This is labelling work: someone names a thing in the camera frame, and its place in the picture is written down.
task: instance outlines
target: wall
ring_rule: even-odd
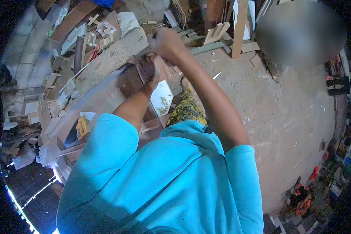
[[[17,80],[16,89],[40,87],[51,73],[52,46],[47,31],[54,25],[59,9],[54,4],[42,20],[32,6],[19,20],[3,57],[3,63]]]

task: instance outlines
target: wooden post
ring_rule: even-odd
[[[233,53],[231,55],[232,59],[239,58],[241,53],[244,27],[247,22],[247,8],[248,0],[238,0],[238,20],[235,24]]]

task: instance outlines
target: vertical wooden board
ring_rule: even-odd
[[[63,41],[68,33],[96,7],[97,5],[90,1],[78,3],[78,5],[65,16],[61,24],[56,27],[56,30],[52,33],[50,38],[58,42]]]
[[[232,59],[239,58],[241,53],[244,27],[247,22],[247,8],[248,0],[238,0],[238,20],[235,24],[233,53],[231,55]]]
[[[221,23],[225,1],[207,0],[206,32]]]

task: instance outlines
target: light strip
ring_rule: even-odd
[[[27,216],[25,215],[25,213],[22,211],[22,208],[20,207],[20,205],[18,204],[18,202],[16,201],[16,199],[14,198],[14,195],[12,193],[12,191],[8,188],[7,185],[5,185],[6,189],[8,190],[8,194],[9,196],[12,198],[12,200],[14,201],[14,203],[16,204],[17,209],[19,210],[19,212],[22,214],[22,216],[26,219],[26,222],[30,225],[30,230],[33,231],[34,230],[34,234],[39,234],[39,232],[35,229],[35,227],[33,226],[33,224],[30,222],[30,220],[27,218]]]

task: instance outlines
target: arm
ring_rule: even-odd
[[[182,44],[175,31],[159,29],[156,39],[150,39],[150,45],[158,55],[177,65],[191,82],[225,151],[238,145],[250,144],[237,109]]]

